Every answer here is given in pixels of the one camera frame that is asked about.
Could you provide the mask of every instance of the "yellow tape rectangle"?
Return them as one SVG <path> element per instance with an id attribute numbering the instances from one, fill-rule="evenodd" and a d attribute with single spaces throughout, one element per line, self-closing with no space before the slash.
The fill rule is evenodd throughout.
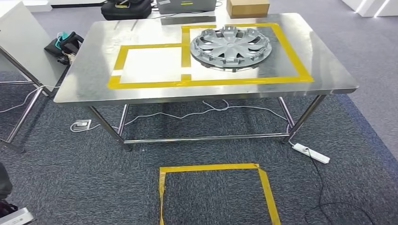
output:
<path id="1" fill-rule="evenodd" d="M 171 166 L 159 168 L 159 196 L 160 196 L 160 225 L 164 225 L 163 220 L 163 199 L 165 191 L 166 173 L 177 172 L 193 172 L 193 171 L 209 171 L 209 170 L 235 170 L 235 169 L 258 169 L 261 185 L 264 190 L 267 208 L 271 217 L 272 225 L 280 225 L 278 210 L 276 209 L 274 197 L 272 196 L 271 186 L 268 181 L 267 173 L 260 168 L 258 164 L 217 164 L 217 165 L 188 165 L 188 166 Z"/>
<path id="2" fill-rule="evenodd" d="M 191 80 L 190 74 L 181 75 L 181 81 L 176 82 L 138 82 L 138 83 L 120 83 L 121 75 L 113 75 L 109 78 L 107 86 L 110 89 L 134 89 L 134 88 L 162 88 L 162 87 L 194 87 L 194 86 L 216 86 L 216 85 L 243 85 L 243 84 L 271 84 L 271 83 L 296 83 L 313 82 L 313 78 L 300 61 L 298 55 L 290 45 L 282 29 L 277 23 L 248 23 L 248 24 L 230 24 L 237 27 L 271 27 L 276 38 L 285 50 L 290 62 L 298 73 L 298 76 L 285 77 L 261 77 L 245 79 L 222 79 L 222 80 Z M 145 48 L 171 48 L 181 47 L 181 68 L 191 67 L 190 51 L 190 30 L 191 29 L 209 29 L 215 28 L 215 25 L 192 25 L 181 26 L 181 43 L 157 44 L 157 45 L 122 45 L 116 59 L 114 71 L 122 71 L 127 58 L 129 49 Z"/>

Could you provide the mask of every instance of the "person's foot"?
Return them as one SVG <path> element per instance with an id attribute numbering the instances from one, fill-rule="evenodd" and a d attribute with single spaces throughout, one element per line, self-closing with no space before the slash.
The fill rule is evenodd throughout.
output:
<path id="1" fill-rule="evenodd" d="M 0 200 L 0 218 L 18 211 L 18 207 L 8 203 L 6 200 Z"/>

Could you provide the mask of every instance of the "laptop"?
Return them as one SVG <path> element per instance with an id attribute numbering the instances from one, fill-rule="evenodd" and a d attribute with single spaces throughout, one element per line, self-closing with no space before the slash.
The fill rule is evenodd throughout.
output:
<path id="1" fill-rule="evenodd" d="M 160 14 L 214 11 L 217 0 L 157 0 Z"/>

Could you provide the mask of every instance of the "black backpack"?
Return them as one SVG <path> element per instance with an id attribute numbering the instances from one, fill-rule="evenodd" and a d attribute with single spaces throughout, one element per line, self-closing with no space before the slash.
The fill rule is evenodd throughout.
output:
<path id="1" fill-rule="evenodd" d="M 101 13 L 106 20 L 146 19 L 152 13 L 151 0 L 109 0 Z"/>

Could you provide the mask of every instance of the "white power cord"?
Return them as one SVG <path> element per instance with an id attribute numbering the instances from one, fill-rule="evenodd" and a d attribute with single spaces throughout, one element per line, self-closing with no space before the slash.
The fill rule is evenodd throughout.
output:
<path id="1" fill-rule="evenodd" d="M 0 113 L 5 113 L 5 112 L 8 112 L 8 111 L 13 110 L 13 109 L 15 109 L 15 108 L 18 108 L 18 107 L 23 106 L 23 105 L 26 103 L 26 101 L 28 101 L 28 98 L 29 98 L 29 96 L 30 96 L 31 94 L 35 93 L 37 90 L 39 90 L 40 88 L 43 88 L 43 87 L 59 88 L 59 87 L 53 87 L 53 86 L 49 86 L 49 85 L 40 86 L 40 87 L 36 88 L 35 90 L 33 90 L 32 92 L 30 92 L 30 93 L 26 96 L 26 98 L 25 98 L 25 100 L 23 101 L 22 104 L 17 105 L 17 106 L 14 106 L 14 107 L 11 107 L 11 108 L 6 109 L 6 110 L 3 110 L 3 111 L 0 111 Z"/>
<path id="2" fill-rule="evenodd" d="M 283 120 L 287 120 L 285 117 L 283 117 L 283 116 L 277 114 L 276 112 L 274 112 L 274 111 L 272 111 L 272 110 L 270 110 L 270 109 L 267 109 L 267 108 L 261 108 L 261 107 L 256 107 L 256 106 L 248 106 L 248 105 L 244 105 L 244 106 L 230 106 L 229 103 L 228 103 L 226 100 L 223 100 L 223 101 L 227 104 L 227 107 L 222 108 L 222 109 L 217 109 L 217 108 L 213 107 L 212 105 L 210 105 L 209 103 L 207 103 L 207 102 L 205 102 L 205 101 L 202 101 L 204 104 L 206 104 L 207 106 L 209 106 L 211 109 L 206 110 L 206 111 L 201 112 L 201 113 L 200 113 L 200 112 L 190 113 L 190 114 L 187 114 L 187 115 L 182 116 L 182 117 L 170 115 L 170 114 L 167 114 L 167 113 L 164 113 L 164 112 L 161 112 L 161 113 L 160 113 L 160 112 L 157 112 L 157 113 L 150 114 L 150 115 L 137 116 L 137 117 L 134 118 L 132 121 L 127 122 L 127 123 L 125 123 L 124 125 L 127 126 L 127 125 L 133 123 L 134 121 L 136 121 L 136 120 L 138 120 L 139 118 L 142 118 L 142 117 L 151 117 L 151 116 L 155 116 L 155 115 L 159 115 L 159 114 L 165 115 L 165 116 L 170 116 L 170 117 L 173 117 L 173 118 L 176 118 L 176 119 L 184 119 L 185 117 L 192 116 L 192 115 L 201 115 L 201 114 L 205 114 L 205 113 L 208 113 L 208 112 L 211 112 L 211 111 L 218 111 L 218 112 L 220 112 L 220 111 L 225 111 L 225 110 L 228 110 L 228 109 L 231 109 L 231 108 L 253 108 L 253 109 L 267 110 L 267 111 L 273 113 L 275 116 L 277 116 L 277 117 L 279 117 L 279 118 L 281 118 L 281 119 L 283 119 Z M 94 126 L 94 127 L 92 127 L 92 128 L 86 129 L 86 130 L 78 130 L 78 131 L 75 131 L 75 130 L 72 129 L 73 126 L 74 126 L 75 124 L 76 124 L 76 123 L 74 123 L 74 124 L 72 124 L 72 125 L 70 126 L 70 130 L 71 130 L 72 132 L 74 132 L 74 133 L 79 133 L 79 132 L 83 132 L 83 131 L 92 130 L 92 129 L 95 129 L 95 128 L 97 128 L 97 127 L 100 126 L 100 124 L 98 124 L 98 125 L 96 125 L 96 126 Z"/>
<path id="3" fill-rule="evenodd" d="M 86 129 L 86 130 L 73 130 L 73 126 L 76 125 L 76 124 L 77 124 L 77 123 L 73 123 L 73 124 L 70 125 L 70 127 L 69 127 L 69 129 L 70 129 L 73 133 L 79 133 L 79 132 L 83 132 L 83 131 L 88 131 L 88 130 L 92 130 L 92 129 L 95 129 L 95 128 L 101 126 L 101 124 L 98 124 L 98 125 L 95 125 L 95 126 L 92 127 L 92 128 Z"/>

